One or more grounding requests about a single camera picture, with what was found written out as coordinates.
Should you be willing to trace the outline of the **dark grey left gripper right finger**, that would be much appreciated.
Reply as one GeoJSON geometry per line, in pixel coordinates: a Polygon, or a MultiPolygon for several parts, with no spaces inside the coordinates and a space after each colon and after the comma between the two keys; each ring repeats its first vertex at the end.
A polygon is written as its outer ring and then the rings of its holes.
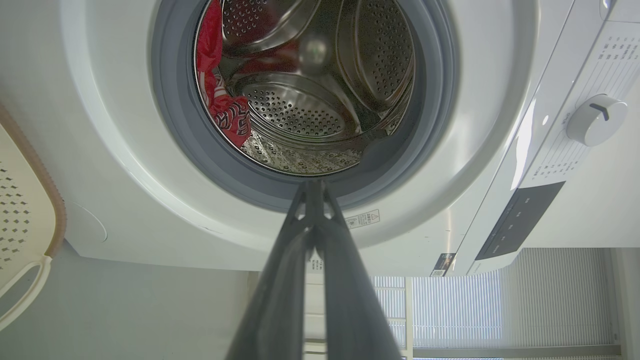
{"type": "Polygon", "coordinates": [[[314,199],[316,249],[324,263],[327,358],[400,360],[359,249],[326,182],[314,182],[314,199]]]}

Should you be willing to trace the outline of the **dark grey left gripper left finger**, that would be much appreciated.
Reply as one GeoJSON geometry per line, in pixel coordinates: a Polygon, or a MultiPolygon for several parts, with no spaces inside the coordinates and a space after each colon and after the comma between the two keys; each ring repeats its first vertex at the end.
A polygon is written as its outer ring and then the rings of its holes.
{"type": "Polygon", "coordinates": [[[299,185],[227,351],[228,360],[301,360],[306,266],[313,253],[311,183],[299,185]]]}

